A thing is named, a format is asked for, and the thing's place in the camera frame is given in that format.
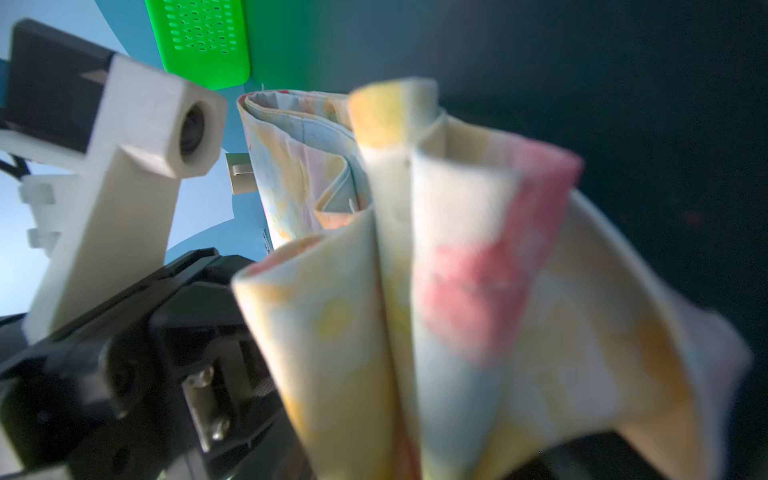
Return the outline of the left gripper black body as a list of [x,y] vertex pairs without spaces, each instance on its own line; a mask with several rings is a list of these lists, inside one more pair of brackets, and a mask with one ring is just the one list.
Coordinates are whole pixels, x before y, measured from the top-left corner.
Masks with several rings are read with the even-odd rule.
[[230,282],[189,252],[29,344],[1,320],[5,479],[308,479]]

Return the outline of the pastel floral skirt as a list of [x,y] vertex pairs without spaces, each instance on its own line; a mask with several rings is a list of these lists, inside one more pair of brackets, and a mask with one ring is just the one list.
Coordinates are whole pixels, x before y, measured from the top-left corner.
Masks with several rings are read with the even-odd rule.
[[316,478],[500,479],[610,431],[723,475],[750,350],[578,191],[577,155],[424,78],[238,109],[274,249],[232,288]]

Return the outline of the grey ceramic mug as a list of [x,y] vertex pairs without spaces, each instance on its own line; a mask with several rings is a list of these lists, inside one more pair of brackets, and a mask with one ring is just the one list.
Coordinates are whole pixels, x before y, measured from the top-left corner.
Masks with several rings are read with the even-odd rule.
[[225,154],[232,194],[234,196],[258,191],[251,159],[248,153]]

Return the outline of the green plastic basket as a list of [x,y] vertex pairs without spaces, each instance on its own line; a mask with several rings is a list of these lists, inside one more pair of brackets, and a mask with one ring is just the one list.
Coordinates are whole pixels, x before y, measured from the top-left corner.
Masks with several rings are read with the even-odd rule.
[[210,90],[249,79],[241,0],[146,0],[145,6],[165,71]]

